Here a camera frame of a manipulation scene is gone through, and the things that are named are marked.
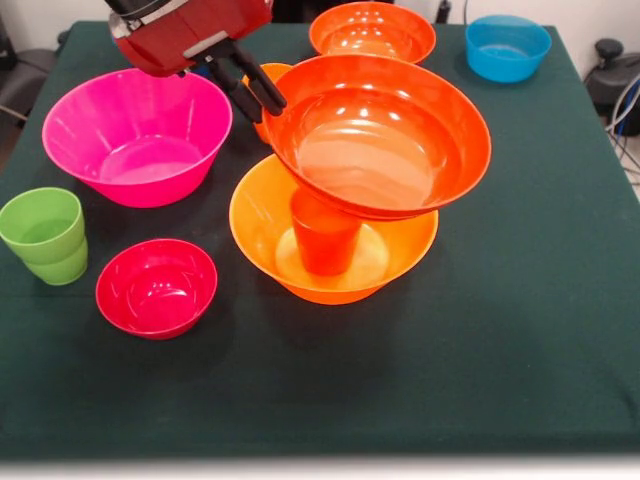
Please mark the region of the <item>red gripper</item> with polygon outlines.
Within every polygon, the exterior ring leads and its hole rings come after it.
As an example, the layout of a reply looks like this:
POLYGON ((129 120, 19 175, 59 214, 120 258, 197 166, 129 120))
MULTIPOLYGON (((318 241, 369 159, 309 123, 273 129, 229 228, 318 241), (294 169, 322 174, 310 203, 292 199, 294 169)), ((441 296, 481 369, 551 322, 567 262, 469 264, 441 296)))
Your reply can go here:
POLYGON ((262 111, 281 115, 287 102, 263 68, 236 41, 268 24, 271 1, 115 1, 113 39, 136 68, 167 77, 196 64, 202 52, 227 38, 229 59, 248 84, 229 74, 213 57, 207 68, 213 81, 252 123, 262 111))

